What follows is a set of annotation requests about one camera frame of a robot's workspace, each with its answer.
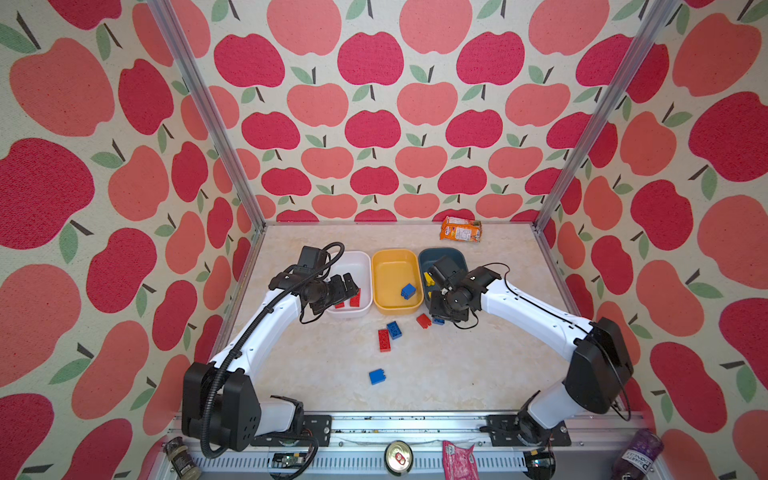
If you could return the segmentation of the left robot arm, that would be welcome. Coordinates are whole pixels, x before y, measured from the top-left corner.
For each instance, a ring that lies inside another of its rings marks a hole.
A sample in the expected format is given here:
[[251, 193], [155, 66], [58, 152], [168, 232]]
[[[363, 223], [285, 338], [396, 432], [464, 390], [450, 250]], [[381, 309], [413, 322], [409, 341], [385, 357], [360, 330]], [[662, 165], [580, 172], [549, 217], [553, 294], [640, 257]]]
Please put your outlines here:
[[304, 437], [303, 404], [285, 396], [259, 400], [254, 376], [307, 308], [319, 319], [359, 293], [351, 274], [330, 274], [344, 252], [345, 245], [338, 241], [322, 248], [303, 247], [299, 260], [270, 280], [260, 309], [235, 339], [208, 362], [194, 362], [185, 372], [182, 432], [200, 442], [205, 457], [241, 452], [260, 437]]

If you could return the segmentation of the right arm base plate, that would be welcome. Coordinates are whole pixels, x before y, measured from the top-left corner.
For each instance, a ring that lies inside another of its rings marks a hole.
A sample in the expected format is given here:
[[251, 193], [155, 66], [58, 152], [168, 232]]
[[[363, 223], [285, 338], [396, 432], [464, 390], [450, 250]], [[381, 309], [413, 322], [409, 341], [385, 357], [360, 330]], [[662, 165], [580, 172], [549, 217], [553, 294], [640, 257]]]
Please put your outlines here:
[[568, 447], [572, 441], [564, 422], [547, 429], [539, 425], [530, 415], [489, 415], [486, 423], [479, 428], [487, 433], [494, 447]]

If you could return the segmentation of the white plastic container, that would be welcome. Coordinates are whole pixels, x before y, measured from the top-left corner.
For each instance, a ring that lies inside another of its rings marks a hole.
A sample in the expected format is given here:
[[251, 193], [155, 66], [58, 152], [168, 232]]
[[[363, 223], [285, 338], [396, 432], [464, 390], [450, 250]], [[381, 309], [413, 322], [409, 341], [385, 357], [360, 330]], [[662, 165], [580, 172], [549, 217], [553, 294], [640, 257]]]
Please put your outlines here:
[[330, 275], [349, 273], [360, 289], [358, 305], [347, 300], [344, 307], [332, 307], [326, 314], [335, 320], [358, 320], [367, 315], [373, 305], [373, 279], [370, 256], [363, 251], [346, 250], [342, 258], [330, 269]]

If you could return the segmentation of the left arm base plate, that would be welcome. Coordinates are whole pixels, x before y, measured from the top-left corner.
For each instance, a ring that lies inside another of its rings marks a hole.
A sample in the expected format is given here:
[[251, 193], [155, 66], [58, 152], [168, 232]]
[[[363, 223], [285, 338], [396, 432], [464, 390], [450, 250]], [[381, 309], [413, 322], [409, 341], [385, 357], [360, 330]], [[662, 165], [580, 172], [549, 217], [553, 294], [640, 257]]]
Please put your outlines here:
[[307, 447], [310, 445], [310, 439], [316, 439], [320, 447], [328, 447], [332, 433], [331, 415], [304, 415], [303, 426], [299, 433], [273, 433], [270, 435], [256, 437], [251, 445], [254, 447]]

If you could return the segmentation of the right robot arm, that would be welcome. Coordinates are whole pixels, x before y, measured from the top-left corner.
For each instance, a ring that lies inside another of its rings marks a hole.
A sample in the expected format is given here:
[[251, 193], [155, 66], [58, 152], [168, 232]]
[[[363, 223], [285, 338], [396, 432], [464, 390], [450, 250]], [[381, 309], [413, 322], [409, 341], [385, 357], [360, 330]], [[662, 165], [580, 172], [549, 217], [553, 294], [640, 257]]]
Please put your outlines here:
[[566, 375], [533, 394], [505, 434], [527, 446], [549, 442], [564, 420], [583, 411], [605, 414], [626, 397], [634, 367], [620, 327], [557, 309], [510, 284], [489, 265], [471, 271], [445, 256], [428, 269], [437, 291], [429, 314], [458, 324], [479, 311], [507, 320], [569, 362]]

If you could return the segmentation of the yellow plastic container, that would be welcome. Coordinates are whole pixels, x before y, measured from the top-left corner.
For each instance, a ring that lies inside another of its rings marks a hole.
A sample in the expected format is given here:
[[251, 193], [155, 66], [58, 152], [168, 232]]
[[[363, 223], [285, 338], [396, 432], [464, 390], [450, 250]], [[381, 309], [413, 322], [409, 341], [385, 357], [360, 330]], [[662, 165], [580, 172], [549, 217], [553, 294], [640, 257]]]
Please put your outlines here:
[[[416, 254], [408, 249], [386, 249], [372, 257], [373, 298], [378, 310], [384, 315], [407, 315], [415, 313], [425, 295], [420, 280]], [[417, 289], [409, 300], [401, 296], [406, 284]]]

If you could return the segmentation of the dark teal plastic container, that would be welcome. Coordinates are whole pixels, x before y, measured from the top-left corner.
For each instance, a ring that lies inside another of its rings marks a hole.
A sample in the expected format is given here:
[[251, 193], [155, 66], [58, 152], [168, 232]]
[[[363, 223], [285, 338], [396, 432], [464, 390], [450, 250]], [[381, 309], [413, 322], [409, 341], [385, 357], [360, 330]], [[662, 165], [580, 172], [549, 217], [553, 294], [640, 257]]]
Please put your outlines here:
[[435, 285], [429, 285], [427, 283], [426, 274], [433, 264], [442, 259], [443, 257], [450, 258], [459, 268], [468, 270], [465, 257], [461, 251], [451, 247], [434, 247], [422, 250], [418, 255], [420, 280], [424, 290], [425, 298], [424, 303], [429, 304], [430, 295], [433, 291], [438, 291]]

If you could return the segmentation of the small red lego brick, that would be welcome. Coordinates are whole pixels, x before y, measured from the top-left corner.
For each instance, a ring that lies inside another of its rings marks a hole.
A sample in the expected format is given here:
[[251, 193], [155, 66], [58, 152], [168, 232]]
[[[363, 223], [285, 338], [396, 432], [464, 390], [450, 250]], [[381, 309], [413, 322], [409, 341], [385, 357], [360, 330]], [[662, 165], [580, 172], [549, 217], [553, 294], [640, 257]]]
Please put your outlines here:
[[423, 329], [428, 329], [432, 325], [431, 319], [426, 314], [419, 315], [417, 322]]

